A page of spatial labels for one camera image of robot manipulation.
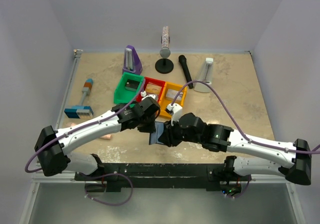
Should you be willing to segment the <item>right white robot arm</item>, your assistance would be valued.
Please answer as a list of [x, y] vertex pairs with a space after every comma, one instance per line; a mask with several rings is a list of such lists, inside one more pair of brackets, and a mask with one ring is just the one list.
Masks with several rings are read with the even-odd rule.
[[278, 142], [246, 136], [239, 130], [220, 124], [207, 124], [193, 113], [178, 121], [156, 122], [155, 143], [176, 147], [181, 142], [197, 143], [211, 152], [230, 152], [251, 155], [235, 158], [223, 167], [223, 176], [234, 180], [238, 176], [265, 174], [283, 176], [291, 183], [311, 184], [312, 157], [307, 141]]

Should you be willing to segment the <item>navy blue card holder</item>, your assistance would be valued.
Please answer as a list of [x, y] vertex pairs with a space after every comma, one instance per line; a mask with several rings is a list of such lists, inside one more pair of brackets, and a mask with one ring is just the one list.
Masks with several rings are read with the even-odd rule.
[[149, 145], [153, 145], [153, 144], [164, 145], [164, 143], [159, 140], [159, 138], [163, 134], [163, 132], [164, 132], [164, 123], [156, 121], [155, 122], [155, 131], [153, 133], [150, 133], [148, 144]]

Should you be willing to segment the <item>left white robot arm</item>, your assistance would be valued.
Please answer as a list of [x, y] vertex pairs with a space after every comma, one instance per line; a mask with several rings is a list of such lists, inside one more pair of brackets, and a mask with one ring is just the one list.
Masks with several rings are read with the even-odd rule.
[[140, 132], [155, 131], [155, 119], [160, 105], [152, 97], [146, 97], [133, 106], [119, 104], [104, 114], [78, 125], [54, 130], [44, 127], [34, 147], [43, 174], [51, 177], [63, 171], [88, 175], [100, 179], [104, 168], [96, 154], [84, 155], [75, 152], [80, 146], [104, 135], [127, 129]]

